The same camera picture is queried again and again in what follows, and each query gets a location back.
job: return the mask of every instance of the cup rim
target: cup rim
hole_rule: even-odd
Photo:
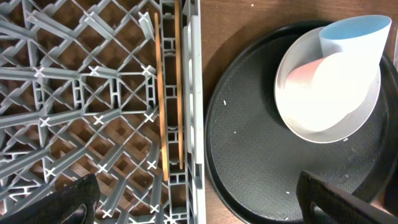
[[[362,37],[380,31],[391,25],[391,18],[383,15],[365,15],[350,17],[334,22],[324,27],[319,36],[329,40],[346,40]],[[341,32],[341,29],[358,30],[354,32]]]

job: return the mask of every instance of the dish rack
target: dish rack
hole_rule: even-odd
[[[173,0],[0,3],[0,211],[95,173],[95,223],[205,223],[200,1],[181,2],[179,169]],[[170,178],[162,181],[154,13]]]

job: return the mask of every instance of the black tray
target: black tray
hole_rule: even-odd
[[[299,22],[266,34],[232,62],[213,92],[205,124],[206,166],[220,199],[245,222],[301,223],[295,188],[302,170],[367,202],[394,171],[398,74],[385,55],[377,105],[347,141],[306,142],[278,114],[274,80],[282,57],[302,34],[329,23]]]

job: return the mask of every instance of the wooden table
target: wooden table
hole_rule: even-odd
[[[383,14],[393,23],[386,45],[392,58],[398,2],[393,0],[201,0],[203,93],[205,109],[218,79],[231,61],[262,34],[291,22],[339,20]],[[241,223],[206,180],[207,223]]]

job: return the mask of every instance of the cup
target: cup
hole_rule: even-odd
[[[374,80],[391,27],[391,18],[382,15],[357,16],[334,22],[320,33],[324,57],[337,52],[350,53],[366,70],[367,85]]]
[[[296,124],[307,131],[324,131],[362,103],[369,86],[361,76],[367,71],[352,58],[339,52],[291,71],[284,101]]]

